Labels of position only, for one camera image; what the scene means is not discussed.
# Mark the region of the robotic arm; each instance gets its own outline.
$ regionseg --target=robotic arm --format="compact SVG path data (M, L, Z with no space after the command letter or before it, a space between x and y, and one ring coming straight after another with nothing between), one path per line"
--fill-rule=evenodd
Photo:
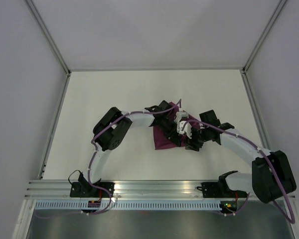
M200 128L192 127L186 123L188 113L178 111L174 120L170 120L168 113L157 114L166 111L172 106L163 101L158 106L145 108L139 114L128 114L109 129L105 130L112 122L125 115L116 107L111 108L100 122L94 127L94 135L105 130L94 143L97 146L97 153L93 164L91 165L92 182L101 178L101 173L111 150L117 148L127 131L133 127L139 126L158 126L164 131L164 135L176 146L181 145L182 135L186 135L185 149L199 151L207 141L217 142L246 161L252 167L252 174L244 174L238 171L231 171L219 176L218 185L224 194L229 191L253 192L264 203L268 203L282 196L272 171L263 157L264 153L271 161L279 180L281 181L286 193L296 190L296 182L293 177L288 159L281 152L271 152L268 149L251 145L242 135L229 123L220 123L214 111L208 111L200 114ZM87 176L81 178L85 184Z

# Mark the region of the white tabletop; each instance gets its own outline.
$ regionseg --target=white tabletop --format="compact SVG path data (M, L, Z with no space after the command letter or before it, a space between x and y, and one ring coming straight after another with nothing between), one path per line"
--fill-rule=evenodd
M136 111L179 99L197 119L213 109L222 123L260 144L239 70L73 72L43 178L67 179L75 169L86 170L94 149L93 127L110 107ZM155 150L152 128L144 127L128 131L111 153L102 179L206 180L231 170L251 172L215 142L205 143L200 152Z

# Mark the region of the maroon cloth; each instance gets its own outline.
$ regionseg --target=maroon cloth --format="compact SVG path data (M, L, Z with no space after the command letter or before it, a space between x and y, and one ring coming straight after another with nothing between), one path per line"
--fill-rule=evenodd
M173 102L169 102L170 105L174 106L175 104ZM176 112L178 112L179 107L174 108L168 115L168 118L170 120L174 120ZM193 116L189 116L190 120L195 120ZM198 123L192 123L192 126L199 128ZM155 150L159 149L168 149L168 148L174 148L177 147L176 144L172 143L169 139L167 139L164 135L164 132L162 129L160 129L157 126L153 127L153 135L154 135L154 144L155 144ZM185 147L185 139L186 136L183 135L181 137L181 147Z

